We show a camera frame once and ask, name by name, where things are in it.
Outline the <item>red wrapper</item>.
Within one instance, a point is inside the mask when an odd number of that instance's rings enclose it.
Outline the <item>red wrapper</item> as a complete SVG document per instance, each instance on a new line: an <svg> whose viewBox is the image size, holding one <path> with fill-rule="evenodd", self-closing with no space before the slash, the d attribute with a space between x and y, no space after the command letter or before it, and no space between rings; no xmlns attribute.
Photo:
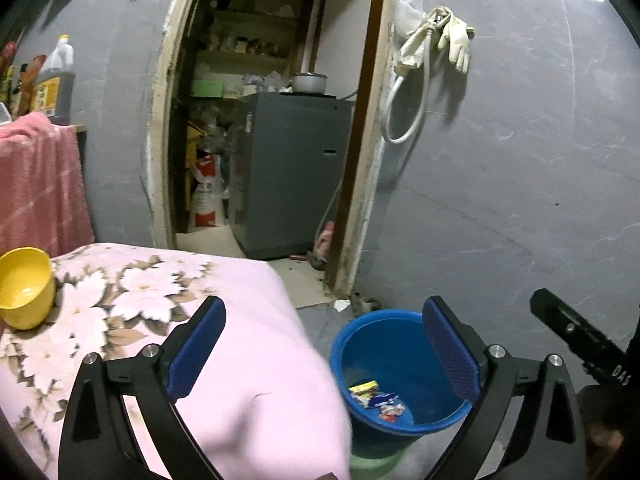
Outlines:
<svg viewBox="0 0 640 480"><path fill-rule="evenodd" d="M378 418L383 422L394 424L398 418L404 414L405 407L401 403L381 404L378 407Z"/></svg>

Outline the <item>white wrapper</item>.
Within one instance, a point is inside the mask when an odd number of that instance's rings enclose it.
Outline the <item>white wrapper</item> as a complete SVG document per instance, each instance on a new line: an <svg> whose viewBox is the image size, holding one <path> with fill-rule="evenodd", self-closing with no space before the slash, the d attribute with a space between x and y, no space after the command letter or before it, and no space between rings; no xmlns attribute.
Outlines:
<svg viewBox="0 0 640 480"><path fill-rule="evenodd" d="M375 397L374 393L365 392L365 393L353 393L352 398L362 407L362 408L372 408L372 399Z"/></svg>

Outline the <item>yellow snack wrapper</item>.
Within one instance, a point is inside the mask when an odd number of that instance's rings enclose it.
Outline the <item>yellow snack wrapper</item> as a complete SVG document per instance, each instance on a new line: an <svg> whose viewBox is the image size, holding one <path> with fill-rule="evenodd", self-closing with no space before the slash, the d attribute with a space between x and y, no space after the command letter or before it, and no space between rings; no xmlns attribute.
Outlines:
<svg viewBox="0 0 640 480"><path fill-rule="evenodd" d="M373 396L378 391L378 383L375 380L362 382L348 388L352 396Z"/></svg>

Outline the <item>blue plastic bucket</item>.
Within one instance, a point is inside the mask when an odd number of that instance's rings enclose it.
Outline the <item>blue plastic bucket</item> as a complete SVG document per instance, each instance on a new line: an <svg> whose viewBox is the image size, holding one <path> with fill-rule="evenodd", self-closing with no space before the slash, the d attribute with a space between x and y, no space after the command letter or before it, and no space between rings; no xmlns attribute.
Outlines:
<svg viewBox="0 0 640 480"><path fill-rule="evenodd" d="M350 321L336 336L330 369L352 424L352 454L383 458L464 419L472 404L454 393L419 313L379 310ZM350 388L376 382L404 411L391 422L366 408Z"/></svg>

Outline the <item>yellow plastic bowl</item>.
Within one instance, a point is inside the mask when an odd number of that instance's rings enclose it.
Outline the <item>yellow plastic bowl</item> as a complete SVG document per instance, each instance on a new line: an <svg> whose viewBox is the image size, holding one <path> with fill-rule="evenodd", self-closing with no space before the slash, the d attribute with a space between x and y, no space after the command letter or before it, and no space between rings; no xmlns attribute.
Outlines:
<svg viewBox="0 0 640 480"><path fill-rule="evenodd" d="M51 260L35 247L20 247L1 256L1 317L14 330L31 330L49 315L55 282Z"/></svg>

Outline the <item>pink floral quilted cloth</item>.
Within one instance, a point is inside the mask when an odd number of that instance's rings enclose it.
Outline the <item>pink floral quilted cloth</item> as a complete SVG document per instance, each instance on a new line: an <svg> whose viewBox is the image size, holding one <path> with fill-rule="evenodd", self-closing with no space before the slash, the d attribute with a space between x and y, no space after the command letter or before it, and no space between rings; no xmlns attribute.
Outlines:
<svg viewBox="0 0 640 480"><path fill-rule="evenodd" d="M3 281L51 309L1 333L6 479L345 479L329 365L264 262L90 244Z"/></svg>

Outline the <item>red plaid cloth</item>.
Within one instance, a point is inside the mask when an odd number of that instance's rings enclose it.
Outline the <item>red plaid cloth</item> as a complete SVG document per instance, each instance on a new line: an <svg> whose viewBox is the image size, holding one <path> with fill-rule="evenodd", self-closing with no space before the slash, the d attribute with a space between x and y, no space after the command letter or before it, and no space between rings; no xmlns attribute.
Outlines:
<svg viewBox="0 0 640 480"><path fill-rule="evenodd" d="M40 113L1 127L1 251L51 257L94 242L77 133Z"/></svg>

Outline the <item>red white sack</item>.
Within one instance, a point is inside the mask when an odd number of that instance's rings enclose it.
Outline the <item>red white sack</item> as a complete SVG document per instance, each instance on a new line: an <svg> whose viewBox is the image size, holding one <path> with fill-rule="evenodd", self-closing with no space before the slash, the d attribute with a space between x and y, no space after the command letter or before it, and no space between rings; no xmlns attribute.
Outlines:
<svg viewBox="0 0 640 480"><path fill-rule="evenodd" d="M191 168L195 188L191 197L189 226L191 229L216 228L224 218L224 187L218 156L207 153Z"/></svg>

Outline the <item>grey cabinet appliance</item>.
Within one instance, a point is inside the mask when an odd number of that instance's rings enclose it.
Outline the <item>grey cabinet appliance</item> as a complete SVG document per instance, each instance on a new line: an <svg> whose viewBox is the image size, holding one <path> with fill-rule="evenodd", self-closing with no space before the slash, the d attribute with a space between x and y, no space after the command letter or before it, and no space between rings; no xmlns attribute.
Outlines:
<svg viewBox="0 0 640 480"><path fill-rule="evenodd" d="M244 255L306 252L344 172L352 107L333 96L256 93L238 101L229 222Z"/></svg>

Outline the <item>large oil jug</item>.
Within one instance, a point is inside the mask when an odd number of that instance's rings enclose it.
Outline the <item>large oil jug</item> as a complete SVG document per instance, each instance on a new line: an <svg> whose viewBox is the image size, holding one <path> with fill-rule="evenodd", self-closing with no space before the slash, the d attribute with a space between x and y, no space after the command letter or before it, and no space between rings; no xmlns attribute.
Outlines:
<svg viewBox="0 0 640 480"><path fill-rule="evenodd" d="M69 125L75 76L74 48L68 36L61 35L38 72L30 109L49 118L52 124Z"/></svg>

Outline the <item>orange sauce bottle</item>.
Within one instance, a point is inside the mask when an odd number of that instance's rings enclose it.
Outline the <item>orange sauce bottle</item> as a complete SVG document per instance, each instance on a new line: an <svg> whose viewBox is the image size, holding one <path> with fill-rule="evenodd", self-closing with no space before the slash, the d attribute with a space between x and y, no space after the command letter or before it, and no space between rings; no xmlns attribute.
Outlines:
<svg viewBox="0 0 640 480"><path fill-rule="evenodd" d="M29 113L30 102L32 102L32 90L34 90L35 81L41 67L44 62L46 62L46 58L47 55L45 54L36 55L28 63L22 65L15 93L14 112L16 117L21 117Z"/></svg>

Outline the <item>green box on shelf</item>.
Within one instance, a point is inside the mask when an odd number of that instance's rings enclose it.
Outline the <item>green box on shelf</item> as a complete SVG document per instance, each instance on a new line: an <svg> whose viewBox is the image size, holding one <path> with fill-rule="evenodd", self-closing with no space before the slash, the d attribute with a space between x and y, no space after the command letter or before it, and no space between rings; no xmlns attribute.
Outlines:
<svg viewBox="0 0 640 480"><path fill-rule="evenodd" d="M219 79L194 79L191 96L194 98L218 99L224 95L224 83Z"/></svg>

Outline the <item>metal pot on cabinet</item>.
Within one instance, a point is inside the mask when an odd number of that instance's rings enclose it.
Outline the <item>metal pot on cabinet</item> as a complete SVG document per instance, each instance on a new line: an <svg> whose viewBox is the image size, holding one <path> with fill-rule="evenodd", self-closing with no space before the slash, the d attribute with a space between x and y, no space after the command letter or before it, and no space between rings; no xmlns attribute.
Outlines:
<svg viewBox="0 0 640 480"><path fill-rule="evenodd" d="M318 73L298 73L292 76L291 88L294 93L321 96L326 93L328 76Z"/></svg>

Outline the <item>white rubber gloves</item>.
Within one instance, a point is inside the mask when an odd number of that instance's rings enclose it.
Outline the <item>white rubber gloves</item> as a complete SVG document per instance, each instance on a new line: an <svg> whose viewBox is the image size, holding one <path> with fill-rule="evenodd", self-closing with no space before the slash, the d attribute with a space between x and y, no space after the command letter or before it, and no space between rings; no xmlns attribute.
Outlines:
<svg viewBox="0 0 640 480"><path fill-rule="evenodd" d="M457 72L469 73L470 43L475 30L448 6L436 6L424 13L403 3L396 14L395 30L404 40L396 55L397 75L406 76L410 70L425 67L434 47L447 52L448 61Z"/></svg>

